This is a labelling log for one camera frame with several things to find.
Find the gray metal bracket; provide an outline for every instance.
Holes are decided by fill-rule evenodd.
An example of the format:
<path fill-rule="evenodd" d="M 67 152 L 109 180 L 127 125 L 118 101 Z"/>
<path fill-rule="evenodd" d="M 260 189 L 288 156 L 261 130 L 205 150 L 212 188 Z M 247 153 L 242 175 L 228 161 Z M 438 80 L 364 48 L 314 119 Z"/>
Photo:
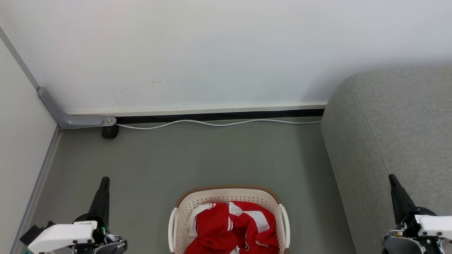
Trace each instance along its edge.
<path fill-rule="evenodd" d="M 63 112 L 45 87 L 39 88 L 38 95 L 61 129 L 104 127 L 116 124 L 114 117 L 79 117 Z"/>

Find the gray fabric upholstery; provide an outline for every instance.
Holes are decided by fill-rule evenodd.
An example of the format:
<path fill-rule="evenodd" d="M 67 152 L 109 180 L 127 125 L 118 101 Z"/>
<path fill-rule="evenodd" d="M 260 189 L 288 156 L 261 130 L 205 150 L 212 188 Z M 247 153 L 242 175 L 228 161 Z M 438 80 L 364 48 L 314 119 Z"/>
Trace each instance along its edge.
<path fill-rule="evenodd" d="M 357 254 L 380 254 L 395 227 L 388 174 L 416 205 L 452 215 L 452 67 L 352 76 L 321 128 Z"/>

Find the white wall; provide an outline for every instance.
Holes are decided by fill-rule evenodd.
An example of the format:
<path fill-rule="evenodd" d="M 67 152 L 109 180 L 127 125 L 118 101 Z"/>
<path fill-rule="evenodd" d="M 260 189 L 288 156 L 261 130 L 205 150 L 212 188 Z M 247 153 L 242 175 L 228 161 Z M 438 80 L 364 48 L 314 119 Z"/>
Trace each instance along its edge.
<path fill-rule="evenodd" d="M 0 248 L 8 253 L 57 124 L 0 40 Z"/>
<path fill-rule="evenodd" d="M 4 0 L 68 112 L 327 101 L 357 71 L 452 57 L 450 0 Z"/>

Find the white plastic basket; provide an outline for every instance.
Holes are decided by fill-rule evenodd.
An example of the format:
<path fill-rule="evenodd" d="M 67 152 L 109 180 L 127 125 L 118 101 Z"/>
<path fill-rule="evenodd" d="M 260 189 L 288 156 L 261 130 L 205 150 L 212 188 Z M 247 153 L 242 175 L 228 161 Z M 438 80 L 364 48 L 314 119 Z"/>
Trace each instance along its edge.
<path fill-rule="evenodd" d="M 247 185 L 197 188 L 182 195 L 169 218 L 168 244 L 171 254 L 185 253 L 189 244 L 187 223 L 194 208 L 210 202 L 230 201 L 252 202 L 274 214 L 280 254 L 289 254 L 290 225 L 286 209 L 271 190 Z"/>

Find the red garment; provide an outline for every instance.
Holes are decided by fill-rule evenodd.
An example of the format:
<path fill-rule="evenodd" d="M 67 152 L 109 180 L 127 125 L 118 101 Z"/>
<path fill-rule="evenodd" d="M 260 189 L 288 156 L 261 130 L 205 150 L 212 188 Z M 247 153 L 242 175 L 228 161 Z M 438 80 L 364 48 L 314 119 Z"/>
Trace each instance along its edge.
<path fill-rule="evenodd" d="M 210 203 L 189 221 L 185 254 L 279 254 L 274 215 L 250 202 Z"/>

